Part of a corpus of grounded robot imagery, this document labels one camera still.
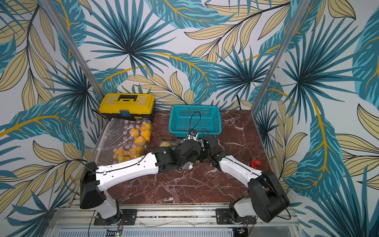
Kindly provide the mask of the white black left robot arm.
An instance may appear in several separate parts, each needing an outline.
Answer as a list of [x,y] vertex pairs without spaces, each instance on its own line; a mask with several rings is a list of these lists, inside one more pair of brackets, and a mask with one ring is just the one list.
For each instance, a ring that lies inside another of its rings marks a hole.
[[117,201],[108,189],[140,176],[181,169],[188,162],[200,157],[201,145],[195,140],[184,140],[174,147],[155,147],[152,152],[127,162],[97,166],[87,163],[81,177],[80,209],[97,211],[103,219],[120,214]]

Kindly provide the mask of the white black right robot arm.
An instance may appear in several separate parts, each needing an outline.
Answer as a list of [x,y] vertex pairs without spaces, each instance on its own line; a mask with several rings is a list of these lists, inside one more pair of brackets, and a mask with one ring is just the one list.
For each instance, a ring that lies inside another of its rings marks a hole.
[[205,159],[216,169],[234,177],[249,191],[230,205],[231,219],[240,222],[244,217],[259,217],[268,223],[290,206],[290,201],[272,171],[260,171],[247,166],[219,146],[215,136],[202,138]]

